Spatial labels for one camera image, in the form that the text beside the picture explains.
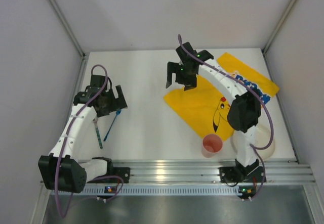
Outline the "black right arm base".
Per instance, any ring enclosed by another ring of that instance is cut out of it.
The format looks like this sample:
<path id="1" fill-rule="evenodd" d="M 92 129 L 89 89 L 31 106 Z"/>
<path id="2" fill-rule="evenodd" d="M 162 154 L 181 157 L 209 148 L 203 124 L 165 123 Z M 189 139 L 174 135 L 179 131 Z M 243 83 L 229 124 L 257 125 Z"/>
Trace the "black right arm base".
<path id="1" fill-rule="evenodd" d="M 235 159 L 234 166 L 220 167 L 219 174 L 221 182 L 226 184 L 252 183 L 254 180 L 257 183 L 266 182 L 264 169 L 258 159 L 248 166 L 243 166 Z"/>

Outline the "yellow Pikachu cloth placemat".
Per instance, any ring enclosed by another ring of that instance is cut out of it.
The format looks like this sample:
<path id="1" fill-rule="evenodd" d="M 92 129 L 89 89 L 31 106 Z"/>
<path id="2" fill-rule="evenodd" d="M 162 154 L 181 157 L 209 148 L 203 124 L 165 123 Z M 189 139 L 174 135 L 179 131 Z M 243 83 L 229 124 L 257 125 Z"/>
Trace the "yellow Pikachu cloth placemat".
<path id="1" fill-rule="evenodd" d="M 224 53 L 217 62 L 232 77 L 256 88 L 264 104 L 279 91 L 274 82 L 229 53 Z M 214 133 L 226 141 L 234 133 L 227 122 L 230 104 L 201 76 L 197 77 L 196 88 L 187 91 L 174 89 L 164 96 L 164 100 L 201 138 Z"/>

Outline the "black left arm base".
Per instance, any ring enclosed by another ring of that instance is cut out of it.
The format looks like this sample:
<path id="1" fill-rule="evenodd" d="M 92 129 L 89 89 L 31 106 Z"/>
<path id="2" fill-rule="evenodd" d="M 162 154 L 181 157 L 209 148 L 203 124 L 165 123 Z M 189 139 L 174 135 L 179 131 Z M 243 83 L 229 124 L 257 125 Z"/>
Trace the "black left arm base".
<path id="1" fill-rule="evenodd" d="M 123 179 L 125 184 L 129 183 L 130 179 L 130 168 L 129 167 L 112 167 L 107 170 L 107 173 L 103 176 L 112 176 L 116 175 Z M 104 180 L 92 180 L 89 183 L 105 183 L 105 184 L 117 184 L 121 183 L 121 181 L 117 178 L 109 178 Z"/>

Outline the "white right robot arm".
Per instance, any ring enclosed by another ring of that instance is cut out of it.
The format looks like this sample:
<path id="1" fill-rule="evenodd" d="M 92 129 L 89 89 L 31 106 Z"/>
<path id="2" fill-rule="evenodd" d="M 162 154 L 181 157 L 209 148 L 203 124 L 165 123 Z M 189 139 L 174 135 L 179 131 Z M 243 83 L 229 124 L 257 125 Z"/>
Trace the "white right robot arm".
<path id="1" fill-rule="evenodd" d="M 175 82 L 190 90 L 197 87 L 197 77 L 206 79 L 229 103 L 227 122 L 239 138 L 236 167 L 249 174 L 259 167 L 251 144 L 255 142 L 256 125 L 261 116 L 258 91 L 246 89 L 233 78 L 206 50 L 197 52 L 189 42 L 176 49 L 180 62 L 176 64 Z"/>

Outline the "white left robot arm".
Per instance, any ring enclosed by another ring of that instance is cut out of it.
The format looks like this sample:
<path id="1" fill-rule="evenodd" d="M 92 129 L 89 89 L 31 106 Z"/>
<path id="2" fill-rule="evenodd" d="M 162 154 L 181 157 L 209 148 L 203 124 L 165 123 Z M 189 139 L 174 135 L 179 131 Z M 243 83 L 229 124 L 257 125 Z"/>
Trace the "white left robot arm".
<path id="1" fill-rule="evenodd" d="M 70 117 L 38 167 L 45 187 L 81 193 L 90 183 L 116 194 L 133 179 L 131 161 L 192 160 L 197 134 L 166 103 L 175 63 L 93 65 Z"/>

